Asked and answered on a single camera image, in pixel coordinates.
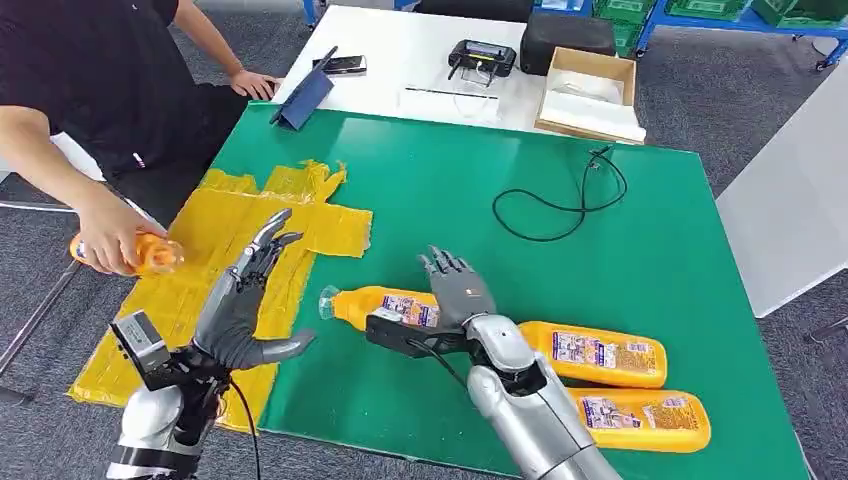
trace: orange bottle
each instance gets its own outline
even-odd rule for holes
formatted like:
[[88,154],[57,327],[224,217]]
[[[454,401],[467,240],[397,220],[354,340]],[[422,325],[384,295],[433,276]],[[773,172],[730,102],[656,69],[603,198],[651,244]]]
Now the orange bottle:
[[692,394],[675,390],[568,388],[601,448],[692,453],[710,443],[710,420]]
[[366,317],[380,307],[400,313],[410,325],[435,327],[439,323],[439,304],[430,293],[377,286],[340,291],[331,285],[318,300],[321,318],[339,318],[363,332]]
[[[88,264],[85,258],[85,242],[79,234],[71,240],[71,256],[80,263]],[[135,237],[135,251],[141,266],[133,272],[135,275],[148,273],[170,273],[183,262],[183,248],[173,241],[152,233],[138,233]]]
[[665,348],[652,338],[548,322],[524,322],[518,328],[561,377],[660,388],[668,375]]

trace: person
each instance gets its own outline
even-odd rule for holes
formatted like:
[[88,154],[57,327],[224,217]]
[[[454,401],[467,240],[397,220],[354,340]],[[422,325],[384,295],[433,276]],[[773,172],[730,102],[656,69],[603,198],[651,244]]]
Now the person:
[[[223,67],[230,85],[195,84],[174,23]],[[165,235],[50,142],[68,133],[109,185],[169,223],[250,98],[274,78],[248,71],[192,0],[0,2],[0,158],[79,215],[98,271],[138,265],[138,231]]]

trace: person's arm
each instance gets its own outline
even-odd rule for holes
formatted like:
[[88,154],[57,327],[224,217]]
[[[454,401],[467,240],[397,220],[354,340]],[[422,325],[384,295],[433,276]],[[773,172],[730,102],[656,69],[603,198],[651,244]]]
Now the person's arm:
[[50,142],[49,122],[38,110],[0,105],[0,157],[36,188],[77,212],[86,261],[98,271],[130,274],[127,265],[139,264],[136,232],[166,235],[105,185],[74,168]]
[[244,69],[221,32],[200,11],[192,0],[178,0],[174,23],[204,52],[214,58],[230,77],[230,85],[239,95],[250,95],[254,100],[270,100],[274,96],[271,85],[276,80],[268,75]]

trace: black power cord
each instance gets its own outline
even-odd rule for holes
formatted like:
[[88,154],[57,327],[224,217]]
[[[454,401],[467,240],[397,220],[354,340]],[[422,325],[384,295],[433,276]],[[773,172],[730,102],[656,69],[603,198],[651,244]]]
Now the black power cord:
[[430,346],[427,345],[426,343],[420,342],[420,341],[418,341],[414,338],[408,338],[406,340],[406,343],[412,345],[413,347],[421,350],[422,352],[424,352],[424,353],[430,355],[431,357],[435,358],[436,360],[438,360],[439,363],[442,364],[443,367],[445,367],[445,370],[447,370],[448,373],[451,374],[451,376],[454,378],[454,380],[459,382],[459,384],[462,386],[462,388],[465,388],[465,382],[462,380],[462,377],[460,377],[459,374],[456,373],[456,370],[454,370],[453,367],[450,366],[448,361],[445,360],[445,358],[439,352],[430,348]]
[[253,415],[250,413],[250,406],[247,404],[247,399],[244,397],[244,393],[242,393],[239,386],[232,379],[230,383],[233,385],[236,393],[238,393],[239,398],[241,398],[244,411],[247,412],[247,421],[250,423],[250,435],[253,437],[253,455],[256,457],[256,480],[262,480],[262,471],[259,467],[259,442],[256,440],[256,427],[253,425]]
[[[583,178],[580,181],[580,192],[579,192],[580,206],[579,207],[565,207],[565,206],[562,206],[562,205],[557,205],[556,203],[549,202],[549,201],[545,200],[544,198],[540,197],[539,195],[537,195],[533,192],[530,192],[528,190],[524,190],[522,188],[512,188],[512,189],[505,190],[505,191],[499,193],[498,196],[496,196],[495,199],[492,200],[492,213],[495,214],[495,219],[509,233],[515,235],[518,238],[528,240],[528,241],[531,241],[531,242],[555,242],[557,240],[562,240],[563,238],[571,235],[572,233],[577,231],[578,228],[580,228],[580,225],[583,224],[583,220],[586,219],[587,213],[598,212],[598,211],[603,210],[607,207],[610,207],[613,204],[617,203],[622,198],[624,198],[624,194],[627,193],[627,179],[624,178],[624,174],[621,173],[621,170],[619,170],[618,167],[615,166],[615,164],[612,163],[612,161],[609,158],[607,158],[607,156],[606,156],[606,153],[609,152],[611,149],[612,149],[612,146],[607,145],[606,147],[604,147],[600,150],[590,150],[589,151],[589,154],[592,155],[592,158],[589,159],[589,161],[586,163],[586,167],[583,169]],[[593,170],[594,168],[597,168],[599,160],[603,163],[606,163],[610,167],[612,167],[613,171],[615,172],[616,182],[619,185],[619,193],[612,200],[609,200],[608,202],[602,203],[601,205],[597,205],[597,206],[594,206],[594,207],[587,207],[586,206],[586,180],[589,178],[589,172],[591,170]],[[559,235],[555,235],[555,236],[552,236],[552,237],[534,237],[534,236],[531,236],[531,235],[523,234],[521,232],[518,232],[514,228],[510,227],[506,223],[506,221],[504,221],[503,217],[501,217],[500,212],[498,212],[498,202],[501,201],[504,197],[509,196],[509,195],[513,195],[513,194],[526,195],[526,196],[533,198],[534,200],[538,201],[539,203],[542,203],[543,205],[546,205],[546,206],[553,208],[555,210],[559,210],[561,212],[579,213],[580,217],[577,219],[577,222],[575,222],[574,225],[571,226],[571,228],[569,228],[564,233],[561,233]]]

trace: green table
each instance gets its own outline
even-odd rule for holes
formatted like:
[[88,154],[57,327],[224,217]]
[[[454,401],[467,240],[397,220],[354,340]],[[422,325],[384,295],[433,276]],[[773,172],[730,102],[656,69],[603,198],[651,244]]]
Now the green table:
[[[616,146],[630,191],[548,244],[508,234],[491,212],[507,188],[576,204],[575,183],[600,143],[333,111],[298,133],[268,125],[253,105],[214,167],[262,185],[274,165],[306,159],[347,165],[333,203],[374,212],[362,259],[319,257],[295,329],[317,330],[301,357],[281,364],[261,428],[411,459],[515,475],[494,431],[435,360],[367,343],[339,320],[321,320],[327,285],[426,290],[416,254],[428,244],[466,257],[502,313],[630,332],[667,348],[667,388],[697,395],[713,428],[695,454],[606,450],[625,479],[802,479],[801,455],[700,160],[696,154]],[[611,195],[604,168],[590,199]],[[504,202],[517,228],[537,235],[573,215],[527,200]],[[459,354],[449,361],[466,371]]]

